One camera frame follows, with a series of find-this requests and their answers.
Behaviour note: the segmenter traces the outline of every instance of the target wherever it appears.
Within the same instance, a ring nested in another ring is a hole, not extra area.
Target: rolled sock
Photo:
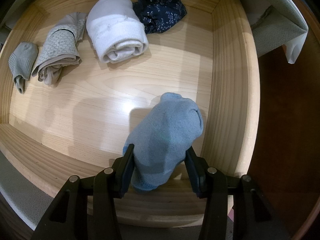
[[[138,0],[133,10],[145,26],[146,34],[163,33],[187,14],[181,0]]]
[[[149,45],[130,0],[99,0],[88,15],[87,31],[104,63],[138,56]]]
[[[32,42],[21,42],[9,57],[13,82],[20,93],[25,92],[25,81],[29,80],[32,66],[38,55],[38,47]]]
[[[55,84],[62,67],[81,62],[77,43],[84,35],[86,13],[74,12],[63,17],[53,27],[43,44],[32,76],[46,85]]]
[[[130,143],[134,144],[133,188],[145,192],[166,183],[202,132],[203,120],[197,104],[179,94],[164,93],[124,144],[123,154]]]

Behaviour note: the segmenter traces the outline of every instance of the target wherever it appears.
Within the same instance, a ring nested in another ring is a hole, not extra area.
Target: navy floral fabric
[[[133,10],[144,24],[145,33],[163,33],[187,14],[181,0],[138,0]]]

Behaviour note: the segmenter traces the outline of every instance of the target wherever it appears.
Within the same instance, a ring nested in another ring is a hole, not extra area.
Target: gray patterned sock
[[[32,66],[38,55],[38,47],[32,42],[21,42],[9,57],[9,67],[13,82],[22,94],[25,91],[25,81],[29,80]]]

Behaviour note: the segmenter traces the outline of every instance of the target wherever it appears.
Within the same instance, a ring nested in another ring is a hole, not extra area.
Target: light blue sock
[[[166,183],[202,131],[203,120],[197,104],[179,94],[164,93],[160,103],[132,130],[124,144],[123,153],[130,143],[134,144],[133,188],[144,192]]]

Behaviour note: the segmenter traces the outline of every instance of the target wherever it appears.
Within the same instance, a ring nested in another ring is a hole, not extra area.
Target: rolled white sock
[[[105,63],[138,56],[149,45],[130,0],[99,0],[88,15],[87,31],[99,60]]]

